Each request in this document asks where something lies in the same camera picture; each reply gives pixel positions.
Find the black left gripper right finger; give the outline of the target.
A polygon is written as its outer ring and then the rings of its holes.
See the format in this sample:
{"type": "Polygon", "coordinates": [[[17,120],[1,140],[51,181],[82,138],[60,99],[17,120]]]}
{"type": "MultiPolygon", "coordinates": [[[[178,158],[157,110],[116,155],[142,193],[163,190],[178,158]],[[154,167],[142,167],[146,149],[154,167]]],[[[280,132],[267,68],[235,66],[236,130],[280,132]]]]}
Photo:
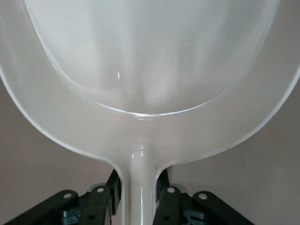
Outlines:
{"type": "Polygon", "coordinates": [[[251,225],[252,222],[211,192],[189,196],[171,185],[167,169],[157,180],[154,225],[251,225]]]}

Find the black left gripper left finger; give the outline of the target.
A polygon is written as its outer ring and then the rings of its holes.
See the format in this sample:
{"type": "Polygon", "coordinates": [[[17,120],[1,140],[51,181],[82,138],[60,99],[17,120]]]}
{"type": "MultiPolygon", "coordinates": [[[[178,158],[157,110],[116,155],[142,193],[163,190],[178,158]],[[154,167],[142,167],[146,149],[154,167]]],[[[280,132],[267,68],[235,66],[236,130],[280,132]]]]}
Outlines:
{"type": "Polygon", "coordinates": [[[105,184],[91,186],[82,196],[73,190],[60,191],[6,224],[110,225],[120,199],[120,178],[113,170],[105,184]]]}

